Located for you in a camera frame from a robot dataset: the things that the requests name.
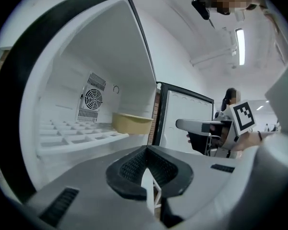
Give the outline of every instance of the refrigerator door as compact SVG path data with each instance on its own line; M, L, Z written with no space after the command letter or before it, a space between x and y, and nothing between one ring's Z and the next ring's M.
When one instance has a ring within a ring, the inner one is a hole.
M136 36L141 38L143 49L141 55L145 55L148 59L147 68L138 69L136 73L149 74L151 76L149 83L155 90L156 77L139 16L133 1L125 1L133 14L132 23L138 29ZM60 39L65 40L69 35L62 35L63 30L69 30L75 21L79 22L79 17L83 17L86 12L96 9L97 6L102 7L104 3L112 3L112 0L65 0L52 7L21 35L2 66L0 71L0 168L10 188L22 202L32 196L42 185L43 164L36 153L39 139L40 106L38 103L41 98L39 94L45 89L49 79L48 74L52 71L49 67L51 64L48 65L47 61L51 61L52 53L55 54L54 51L57 50L52 48L57 46L51 44L52 40L58 38L58 35ZM45 51L49 52L47 57L44 57ZM5 97L6 92L10 93L8 98ZM24 108L24 103L32 108Z
M176 128L177 119L212 120L214 100L195 92L162 83L156 133L153 145L186 153L200 154L192 149L186 135Z

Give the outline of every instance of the bracelet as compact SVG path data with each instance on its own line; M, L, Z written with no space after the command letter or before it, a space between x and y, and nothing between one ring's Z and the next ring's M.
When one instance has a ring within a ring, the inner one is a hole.
M263 137L261 136L260 131L258 131L258 135L259 135L259 139L260 139L260 141L263 141Z

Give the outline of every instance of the black slot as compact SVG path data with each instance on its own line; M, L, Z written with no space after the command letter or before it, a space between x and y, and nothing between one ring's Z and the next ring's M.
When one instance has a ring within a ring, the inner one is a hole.
M77 189L65 188L39 218L47 224L57 227L78 193Z
M234 167L229 167L229 166L225 166L225 165L221 165L221 164L211 165L211 168L218 170L218 171L228 172L228 173L233 173L233 171L235 169Z

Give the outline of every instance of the shelf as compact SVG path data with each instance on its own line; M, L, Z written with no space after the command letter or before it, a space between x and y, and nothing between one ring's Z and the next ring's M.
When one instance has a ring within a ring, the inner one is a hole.
M89 149L127 138L110 124L43 121L40 123L37 149L39 156Z

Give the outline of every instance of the fan grille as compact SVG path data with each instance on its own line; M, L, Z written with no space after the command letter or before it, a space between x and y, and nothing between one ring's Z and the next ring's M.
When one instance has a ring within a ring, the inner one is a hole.
M89 109L95 110L102 104L101 93L98 90L89 90L85 94L84 101Z

